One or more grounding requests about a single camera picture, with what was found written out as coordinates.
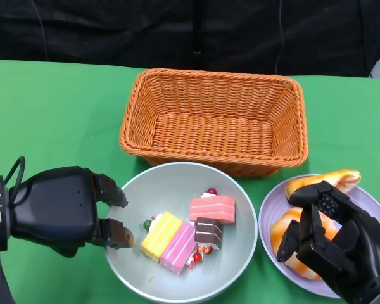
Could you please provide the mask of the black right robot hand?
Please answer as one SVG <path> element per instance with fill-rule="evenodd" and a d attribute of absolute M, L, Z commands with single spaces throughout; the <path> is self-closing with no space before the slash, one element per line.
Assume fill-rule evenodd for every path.
<path fill-rule="evenodd" d="M 277 252 L 293 254 L 347 303 L 380 303 L 380 223 L 349 196 L 323 180 L 288 199 L 302 209 Z"/>

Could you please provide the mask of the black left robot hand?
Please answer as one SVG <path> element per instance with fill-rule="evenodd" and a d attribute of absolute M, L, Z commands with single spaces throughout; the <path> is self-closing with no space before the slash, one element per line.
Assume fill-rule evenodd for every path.
<path fill-rule="evenodd" d="M 114 249 L 134 246 L 122 222 L 99 218 L 97 203 L 125 208 L 124 192 L 105 174 L 63 167 L 40 172 L 18 187 L 10 208 L 11 235 L 74 257 L 87 243 Z"/>

